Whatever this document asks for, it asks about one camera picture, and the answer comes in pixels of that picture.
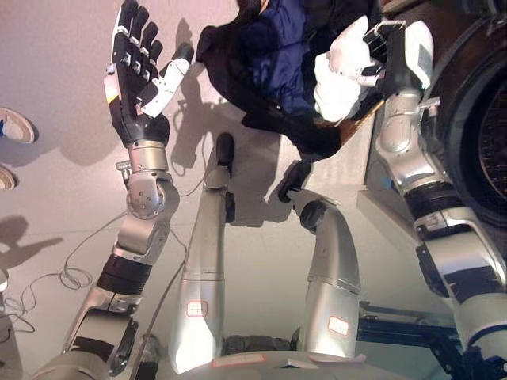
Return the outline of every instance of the shoe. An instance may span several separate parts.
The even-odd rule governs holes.
[[[0,166],[0,190],[10,190],[15,187],[16,179],[14,175],[3,166]]]
[[[31,144],[35,141],[35,130],[23,115],[0,107],[0,136],[19,143]]]

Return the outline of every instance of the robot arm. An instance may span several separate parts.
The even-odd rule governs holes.
[[[424,23],[391,27],[385,76],[378,83],[385,117],[375,148],[415,219],[417,249],[429,288],[454,312],[464,351],[502,368],[507,360],[507,270],[474,212],[425,149],[421,116],[436,117],[438,101],[421,103],[431,80],[433,40]]]
[[[123,3],[104,80],[112,125],[129,155],[120,167],[128,190],[128,213],[112,254],[68,333],[63,354],[41,369],[37,380],[106,379],[125,368],[137,330],[132,315],[179,204],[167,173],[169,122],[161,112],[185,76],[193,49],[181,45],[158,74],[155,65],[162,44],[153,42],[155,23],[144,28],[148,17],[135,0]]]

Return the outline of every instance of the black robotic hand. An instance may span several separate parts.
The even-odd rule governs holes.
[[[149,22],[146,8],[125,0],[112,34],[112,58],[104,80],[112,125],[125,147],[141,139],[169,140],[169,121],[162,110],[173,98],[193,57],[182,44],[171,61],[157,72],[162,44],[154,38],[158,27]]]

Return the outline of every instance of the gray floor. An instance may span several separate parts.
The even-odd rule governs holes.
[[[124,210],[125,190],[115,162],[127,155],[110,125],[102,79],[109,62],[112,23],[120,1],[2,0],[0,3],[0,105],[26,115],[40,139],[20,146],[2,139],[0,163],[20,186],[0,194],[0,263],[9,269],[4,298],[21,299],[34,279],[58,273],[83,238]],[[194,45],[205,25],[229,21],[234,0],[143,1],[162,32],[168,59],[178,42]],[[272,191],[297,158],[291,143],[278,135],[252,131],[242,113],[220,99],[200,65],[166,109],[172,120],[167,148],[174,183],[190,191],[203,176],[204,159],[221,131],[238,145],[231,190],[238,220],[226,229],[226,334],[289,338],[303,316],[306,276],[314,238]],[[333,158],[318,163],[308,188],[338,200],[356,240],[362,297],[376,305],[448,313],[426,288],[412,252],[400,252],[356,209],[362,186],[371,125]],[[188,241],[200,189],[181,200],[173,228]],[[96,279],[109,255],[119,222],[90,239],[71,266]],[[183,249],[170,239],[152,272],[137,318],[145,329],[160,294],[179,265]],[[36,331],[18,331],[0,344],[0,378],[21,379],[57,354],[86,289],[71,291],[56,276],[38,281],[36,307],[25,318]],[[25,294],[26,307],[33,305]],[[166,300],[154,332],[166,344],[174,293]],[[7,307],[6,312],[13,312]],[[0,319],[0,327],[7,321]],[[26,330],[22,321],[16,330]],[[362,344],[368,361],[417,379],[442,378],[427,350]]]

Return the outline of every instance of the silver metal arm segment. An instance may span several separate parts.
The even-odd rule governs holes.
[[[225,150],[223,156],[228,157],[221,159],[218,154],[219,164],[204,180],[181,277],[169,346],[171,363],[178,374],[210,363],[222,351],[223,233],[232,197],[227,186],[231,178],[234,140],[229,134],[222,134],[216,145],[217,152]]]
[[[128,149],[132,175],[128,178],[128,214],[112,255],[92,286],[64,352],[93,352],[108,364],[111,375],[127,364],[137,324],[131,318],[141,301],[144,284],[170,231],[179,195],[170,175],[163,144],[139,141]]]
[[[292,187],[287,197],[301,225],[315,234],[315,250],[298,350],[353,358],[360,277],[352,235],[332,200],[301,186]]]
[[[436,117],[437,102],[420,103],[421,84],[431,78],[433,43],[428,43],[431,34],[420,21],[417,33],[411,27],[390,35],[385,117],[375,148],[415,219],[414,228],[424,242],[417,249],[421,270],[430,289],[453,309],[463,350],[477,347],[484,360],[505,361],[505,260],[474,212],[463,205],[440,163],[426,151],[422,110],[429,108],[429,116]]]

